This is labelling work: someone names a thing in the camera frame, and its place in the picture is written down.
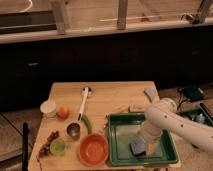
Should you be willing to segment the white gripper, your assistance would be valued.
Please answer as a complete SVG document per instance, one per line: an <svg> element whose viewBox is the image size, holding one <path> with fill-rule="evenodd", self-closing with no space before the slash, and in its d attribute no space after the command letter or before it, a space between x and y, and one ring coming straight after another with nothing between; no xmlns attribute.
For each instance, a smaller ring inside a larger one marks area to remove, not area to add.
<svg viewBox="0 0 213 171"><path fill-rule="evenodd" d="M146 142L146 154L152 155L162 135L162 129L154 126L149 121L145 121L141 124L138 134Z"/></svg>

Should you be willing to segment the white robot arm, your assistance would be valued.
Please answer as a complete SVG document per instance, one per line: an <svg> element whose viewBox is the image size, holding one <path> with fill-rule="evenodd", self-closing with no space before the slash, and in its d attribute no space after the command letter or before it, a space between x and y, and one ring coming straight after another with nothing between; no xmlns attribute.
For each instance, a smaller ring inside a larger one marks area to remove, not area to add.
<svg viewBox="0 0 213 171"><path fill-rule="evenodd" d="M185 119L176 111L177 105L170 98L152 103L145 109L145 121L139 135L146 143L154 143L160 139L163 130L168 130L213 154L213 127Z"/></svg>

